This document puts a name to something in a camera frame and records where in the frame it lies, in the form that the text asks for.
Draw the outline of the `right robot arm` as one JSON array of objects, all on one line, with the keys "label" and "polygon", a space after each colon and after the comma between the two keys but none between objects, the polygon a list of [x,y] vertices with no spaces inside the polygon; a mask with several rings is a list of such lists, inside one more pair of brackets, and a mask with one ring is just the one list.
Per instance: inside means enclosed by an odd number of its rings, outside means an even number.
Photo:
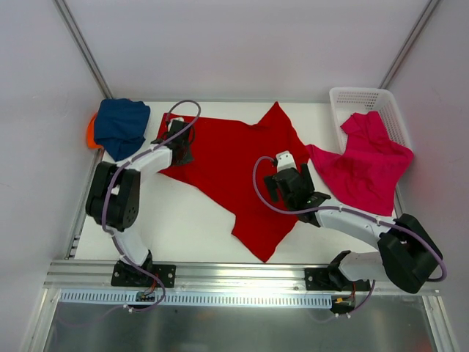
[{"label": "right robot arm", "polygon": [[344,290],[353,282],[389,281],[407,293],[427,282],[443,281],[443,255],[420,222],[409,214],[381,217],[343,205],[318,192],[306,164],[273,161],[276,173],[264,183],[273,202],[282,201],[285,215],[303,223],[342,232],[371,247],[372,252],[340,252],[327,267],[328,284]]}]

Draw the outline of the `red t shirt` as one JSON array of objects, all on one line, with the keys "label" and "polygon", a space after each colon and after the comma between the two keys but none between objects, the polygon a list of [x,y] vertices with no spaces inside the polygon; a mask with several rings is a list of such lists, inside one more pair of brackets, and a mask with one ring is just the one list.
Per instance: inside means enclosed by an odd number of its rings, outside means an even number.
[{"label": "red t shirt", "polygon": [[222,117],[196,123],[194,160],[154,178],[167,209],[153,216],[153,249],[163,260],[186,262],[309,261],[310,229],[262,203],[262,178],[275,171],[270,156],[288,150],[299,163],[309,159],[291,106],[277,102],[262,112],[228,104],[221,110]]}]

